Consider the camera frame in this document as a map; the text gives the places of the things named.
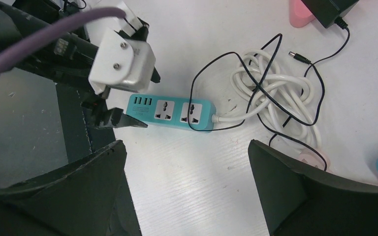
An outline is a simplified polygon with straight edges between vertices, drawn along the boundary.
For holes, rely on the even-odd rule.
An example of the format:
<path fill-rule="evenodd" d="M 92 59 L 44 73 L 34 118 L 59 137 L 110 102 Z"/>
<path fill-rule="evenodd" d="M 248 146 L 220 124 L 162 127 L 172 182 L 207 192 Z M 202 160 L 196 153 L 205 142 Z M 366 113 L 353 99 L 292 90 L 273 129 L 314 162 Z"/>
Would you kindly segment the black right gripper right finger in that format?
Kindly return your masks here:
<path fill-rule="evenodd" d="M 248 155 L 272 236 L 378 236 L 378 186 L 343 178 L 252 140 Z"/>

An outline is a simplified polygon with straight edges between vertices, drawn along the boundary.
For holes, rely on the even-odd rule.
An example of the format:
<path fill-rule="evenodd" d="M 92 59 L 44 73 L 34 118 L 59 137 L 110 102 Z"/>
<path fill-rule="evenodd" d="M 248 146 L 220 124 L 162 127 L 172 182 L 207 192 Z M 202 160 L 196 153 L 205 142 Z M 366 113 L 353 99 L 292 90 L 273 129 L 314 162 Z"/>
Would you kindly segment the teal power strip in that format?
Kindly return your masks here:
<path fill-rule="evenodd" d="M 211 132 L 216 108 L 205 99 L 133 94 L 126 114 L 144 123 L 177 129 Z"/>

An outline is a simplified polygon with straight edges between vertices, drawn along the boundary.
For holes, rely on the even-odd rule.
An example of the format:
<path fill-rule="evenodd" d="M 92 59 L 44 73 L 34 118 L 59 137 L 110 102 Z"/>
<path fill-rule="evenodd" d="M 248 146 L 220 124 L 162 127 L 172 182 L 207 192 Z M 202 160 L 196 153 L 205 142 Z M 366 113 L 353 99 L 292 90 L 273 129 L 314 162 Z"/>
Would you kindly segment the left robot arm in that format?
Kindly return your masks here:
<path fill-rule="evenodd" d="M 105 101 L 111 89 L 143 92 L 160 82 L 148 33 L 123 1 L 73 14 L 50 0 L 0 1 L 0 75 L 19 68 L 87 92 L 81 105 L 94 128 L 145 128 Z"/>

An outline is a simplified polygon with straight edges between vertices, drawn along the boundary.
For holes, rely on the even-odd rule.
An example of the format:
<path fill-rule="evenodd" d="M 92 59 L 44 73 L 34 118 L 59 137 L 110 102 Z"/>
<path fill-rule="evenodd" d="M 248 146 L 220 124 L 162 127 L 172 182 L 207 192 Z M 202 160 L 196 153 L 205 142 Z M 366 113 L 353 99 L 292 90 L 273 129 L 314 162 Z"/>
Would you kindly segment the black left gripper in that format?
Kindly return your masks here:
<path fill-rule="evenodd" d="M 89 75 L 97 50 L 98 47 L 91 42 L 73 33 L 67 33 L 26 57 L 23 60 L 23 70 L 106 98 L 110 88 L 98 95 L 89 83 Z M 149 66 L 148 75 L 151 82 L 160 83 L 161 77 L 155 66 Z M 96 129 L 148 127 L 146 123 L 125 114 L 120 108 L 94 110 L 93 125 Z"/>

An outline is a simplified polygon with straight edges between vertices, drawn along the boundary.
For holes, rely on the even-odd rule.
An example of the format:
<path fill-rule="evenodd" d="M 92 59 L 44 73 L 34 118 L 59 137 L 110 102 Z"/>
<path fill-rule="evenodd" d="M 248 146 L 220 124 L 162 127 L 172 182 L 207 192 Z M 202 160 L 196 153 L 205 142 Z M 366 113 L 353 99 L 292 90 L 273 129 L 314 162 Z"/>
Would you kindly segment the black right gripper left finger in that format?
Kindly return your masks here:
<path fill-rule="evenodd" d="M 0 236 L 103 236 L 123 178 L 121 140 L 46 174 L 0 188 Z"/>

